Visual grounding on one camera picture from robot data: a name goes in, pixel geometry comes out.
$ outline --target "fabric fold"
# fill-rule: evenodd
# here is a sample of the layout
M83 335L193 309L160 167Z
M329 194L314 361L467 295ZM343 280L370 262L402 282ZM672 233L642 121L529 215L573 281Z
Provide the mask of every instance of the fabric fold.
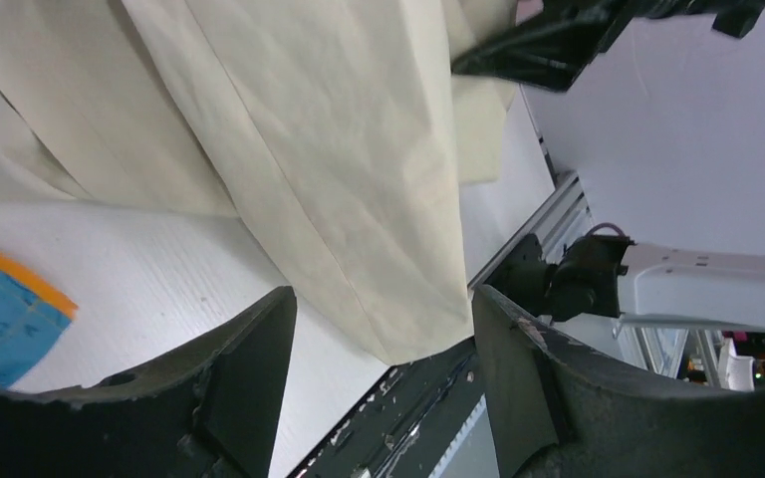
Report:
M439 2L126 5L240 217L302 295L388 363L472 333Z

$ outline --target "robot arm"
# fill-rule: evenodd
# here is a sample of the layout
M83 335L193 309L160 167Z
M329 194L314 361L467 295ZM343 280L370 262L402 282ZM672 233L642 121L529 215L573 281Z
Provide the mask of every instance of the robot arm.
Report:
M565 92L632 18L716 15L713 29L743 38L765 0L544 0L544 9L458 57L452 72Z
M518 256L513 252L489 284L534 315L564 322L588 313L641 327L765 331L765 256L599 235L581 238L559 264L531 252L526 260Z

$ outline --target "white table surface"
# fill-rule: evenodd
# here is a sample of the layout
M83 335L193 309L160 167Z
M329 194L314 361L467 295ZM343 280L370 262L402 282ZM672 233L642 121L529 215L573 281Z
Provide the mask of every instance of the white table surface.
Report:
M504 132L501 179L462 187L469 277L552 190L519 97ZM230 219L0 204L0 251L80 307L49 354L16 383L24 391L93 385L211 330L286 284L245 227ZM300 300L270 476L289 473L385 370Z

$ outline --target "white wall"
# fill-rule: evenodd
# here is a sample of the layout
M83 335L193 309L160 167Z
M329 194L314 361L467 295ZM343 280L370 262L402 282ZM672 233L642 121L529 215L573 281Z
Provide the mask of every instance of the white wall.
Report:
M567 95L527 98L596 219L642 241L765 254L765 12L740 41L711 22L635 21Z

